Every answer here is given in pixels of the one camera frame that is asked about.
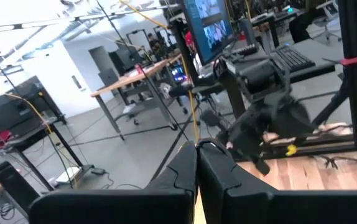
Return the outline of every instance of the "yellow clip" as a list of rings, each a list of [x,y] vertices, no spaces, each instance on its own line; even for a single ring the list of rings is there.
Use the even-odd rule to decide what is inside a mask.
[[[288,151],[286,152],[286,156],[291,156],[297,152],[297,147],[293,144],[288,146]]]

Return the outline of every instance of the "office chair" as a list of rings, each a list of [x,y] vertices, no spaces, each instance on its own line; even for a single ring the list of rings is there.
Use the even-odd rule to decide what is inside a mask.
[[[338,38],[338,41],[341,41],[341,37],[339,35],[334,34],[328,30],[329,22],[339,17],[339,8],[336,1],[327,1],[317,6],[316,9],[323,9],[325,16],[314,19],[313,23],[318,27],[324,27],[325,30],[314,38],[324,35],[327,40],[330,40],[330,37],[334,36]]]

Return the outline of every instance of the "gray floor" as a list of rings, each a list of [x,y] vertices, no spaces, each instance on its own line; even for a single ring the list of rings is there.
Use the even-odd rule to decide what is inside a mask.
[[[333,22],[330,26],[331,30],[336,30],[340,34],[340,25],[338,21]],[[321,28],[311,26],[309,28],[310,35],[316,36],[321,32]],[[328,43],[325,38],[317,41],[327,44],[332,50],[342,54],[342,43],[337,42],[332,38]],[[292,42],[289,34],[281,37],[281,42]],[[338,90],[341,81],[337,74],[342,70],[341,65],[338,65],[335,72],[313,78],[304,82],[292,85],[292,94],[297,98],[315,95],[319,93],[326,93],[329,91]],[[219,96],[220,110],[224,113],[231,112],[230,104],[225,93]],[[189,107],[188,99],[183,99],[187,108]],[[315,117],[320,110],[330,101],[330,96],[304,101],[310,116]],[[112,114],[119,114],[122,112],[123,104],[119,98],[115,98],[107,103],[108,108]],[[203,109],[207,109],[208,105],[203,104]],[[188,115],[184,115],[176,103],[170,106],[177,121],[184,122]],[[115,189],[121,184],[134,184],[139,187],[145,187],[150,181],[152,175],[158,168],[160,162],[165,157],[172,143],[175,141],[178,131],[172,131],[168,128],[164,120],[161,118],[159,111],[152,110],[140,114],[137,119],[140,124],[133,125],[132,121],[126,121],[122,118],[118,121],[119,127],[124,134],[133,133],[137,131],[144,131],[148,129],[160,128],[155,131],[147,131],[140,134],[132,134],[126,137],[123,142],[120,138],[110,138],[116,135],[112,126],[108,123],[103,112],[100,109],[89,111],[87,113],[70,118],[69,126],[70,134],[66,126],[60,126],[59,130],[63,133],[65,138],[70,141],[70,144],[78,144],[73,146],[74,151],[84,163],[94,164],[96,167],[106,169],[110,173],[110,177],[114,180],[112,189]],[[227,120],[233,121],[232,116],[227,116]],[[331,116],[329,122],[346,122],[351,123],[351,114],[348,101],[346,101],[338,110]],[[208,130],[205,125],[197,127],[197,131],[201,132],[201,137],[208,137]],[[217,133],[217,130],[210,128],[209,132],[212,136]],[[190,140],[194,140],[193,124],[190,123],[185,128],[185,135]],[[175,155],[177,149],[186,141],[185,136],[182,136],[174,148],[172,156]],[[63,166],[57,154],[51,147],[49,140],[45,139],[38,142],[30,149],[25,151],[29,159],[38,167],[40,172],[46,179],[56,178],[63,172]],[[11,161],[14,166],[22,170],[22,175],[27,181],[39,192],[45,191],[45,188],[38,183],[34,178],[34,174],[29,172],[28,168],[23,166],[21,162],[17,162],[12,156],[6,156],[6,159]],[[106,176],[94,176],[88,174],[83,181],[78,184],[80,189],[100,189],[104,184],[110,184]],[[133,189],[130,186],[122,186],[119,189]],[[14,223],[20,219],[20,215],[16,215],[13,220],[4,221],[1,223]],[[25,223],[25,220],[20,220],[16,224]]]

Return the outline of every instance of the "wooden desk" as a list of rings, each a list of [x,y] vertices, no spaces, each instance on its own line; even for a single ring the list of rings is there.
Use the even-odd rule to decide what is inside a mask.
[[[135,114],[140,113],[141,111],[148,110],[149,108],[155,108],[155,106],[152,105],[153,102],[156,102],[156,107],[158,107],[160,109],[162,116],[165,118],[165,120],[169,124],[169,126],[173,130],[177,129],[176,125],[170,119],[170,115],[169,115],[167,109],[165,108],[164,102],[157,96],[158,95],[158,92],[157,92],[158,87],[155,84],[155,82],[152,80],[152,78],[150,78],[150,77],[159,73],[164,67],[170,65],[170,63],[175,62],[180,57],[181,57],[181,55],[178,55],[178,56],[174,57],[173,59],[167,59],[167,60],[162,60],[160,62],[157,62],[149,68],[144,68],[143,69],[144,73],[138,73],[136,70],[130,71],[127,74],[125,74],[125,76],[119,78],[119,80],[117,82],[113,83],[110,86],[102,88],[90,95],[91,97],[96,98],[96,100],[97,100],[98,104],[100,105],[101,109],[103,110],[105,116],[108,118],[109,122],[112,124],[112,127],[115,129],[115,131],[121,137],[122,140],[124,140],[124,137],[123,137],[123,134],[121,133],[121,130],[119,129],[119,126],[116,123],[116,121],[119,118],[121,118],[122,116],[126,116],[129,114],[135,115]],[[167,76],[168,76],[169,84],[174,87],[175,82],[174,82],[172,73],[169,69],[168,69],[168,71],[169,71],[169,74]],[[151,92],[154,99],[140,102],[136,105],[136,107],[138,106],[138,108],[133,108],[130,112],[121,114],[121,115],[117,116],[116,118],[112,117],[111,113],[109,112],[109,109],[105,105],[105,102],[101,98],[101,94],[106,93],[111,90],[115,90],[115,89],[124,87],[128,84],[132,84],[139,80],[145,81],[145,83],[148,86],[148,90]]]

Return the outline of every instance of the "screen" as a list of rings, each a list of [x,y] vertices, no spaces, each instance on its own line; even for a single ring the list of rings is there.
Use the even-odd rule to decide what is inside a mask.
[[[184,0],[183,10],[202,65],[211,62],[234,41],[224,0]]]

